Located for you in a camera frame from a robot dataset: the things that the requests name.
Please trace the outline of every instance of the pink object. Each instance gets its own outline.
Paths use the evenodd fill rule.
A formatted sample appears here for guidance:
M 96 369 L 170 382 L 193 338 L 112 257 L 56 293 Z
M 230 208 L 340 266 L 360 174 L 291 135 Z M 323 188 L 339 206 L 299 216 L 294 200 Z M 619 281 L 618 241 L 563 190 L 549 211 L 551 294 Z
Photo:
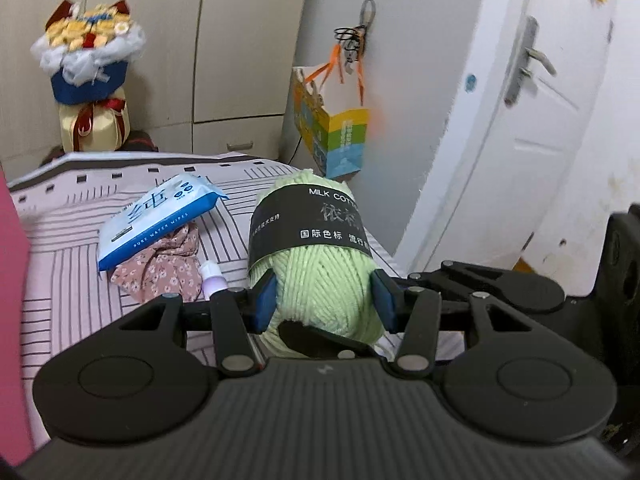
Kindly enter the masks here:
M 189 222 L 116 267 L 111 277 L 139 303 L 166 292 L 194 301 L 202 286 L 198 273 L 198 228 Z
M 20 370 L 20 321 L 29 241 L 0 171 L 0 454 L 18 465 L 33 452 Z

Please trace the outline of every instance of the drawer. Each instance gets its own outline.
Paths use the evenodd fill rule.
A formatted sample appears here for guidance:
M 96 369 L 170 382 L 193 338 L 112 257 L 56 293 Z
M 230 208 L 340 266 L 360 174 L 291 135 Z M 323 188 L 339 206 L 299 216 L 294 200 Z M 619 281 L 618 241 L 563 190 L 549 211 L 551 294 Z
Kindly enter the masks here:
M 161 152 L 191 153 L 191 123 L 149 128 L 146 132 Z
M 282 116 L 231 119 L 193 125 L 193 153 L 217 155 L 243 152 L 278 158 Z

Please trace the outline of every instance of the white door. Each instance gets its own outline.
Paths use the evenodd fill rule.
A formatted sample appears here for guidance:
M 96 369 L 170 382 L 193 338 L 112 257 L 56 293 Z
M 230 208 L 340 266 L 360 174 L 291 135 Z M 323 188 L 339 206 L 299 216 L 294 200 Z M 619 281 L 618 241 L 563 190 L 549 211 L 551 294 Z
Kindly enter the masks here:
M 534 47 L 558 74 L 531 59 L 532 77 L 517 103 L 507 107 L 502 96 L 429 268 L 442 260 L 504 268 L 518 261 L 580 147 L 604 74 L 613 7 L 613 1 L 528 1 L 523 27 L 528 16 L 538 20 Z

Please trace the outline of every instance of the pink floral cloth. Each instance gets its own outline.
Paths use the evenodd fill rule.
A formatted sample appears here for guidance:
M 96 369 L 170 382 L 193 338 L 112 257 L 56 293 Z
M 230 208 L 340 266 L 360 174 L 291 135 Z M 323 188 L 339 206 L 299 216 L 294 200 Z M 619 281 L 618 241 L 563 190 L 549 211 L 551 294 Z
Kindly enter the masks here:
M 198 228 L 189 222 L 116 267 L 115 283 L 139 303 L 166 292 L 177 292 L 184 301 L 200 293 L 198 273 Z

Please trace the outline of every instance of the yarn label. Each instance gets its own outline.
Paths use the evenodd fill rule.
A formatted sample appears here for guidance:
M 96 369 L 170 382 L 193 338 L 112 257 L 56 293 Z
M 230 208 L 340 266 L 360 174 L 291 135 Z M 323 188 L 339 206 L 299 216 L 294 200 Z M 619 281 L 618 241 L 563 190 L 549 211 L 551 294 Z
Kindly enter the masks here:
M 316 244 L 371 256 L 353 199 L 316 184 L 293 184 L 268 194 L 255 208 L 249 232 L 249 268 L 269 254 Z

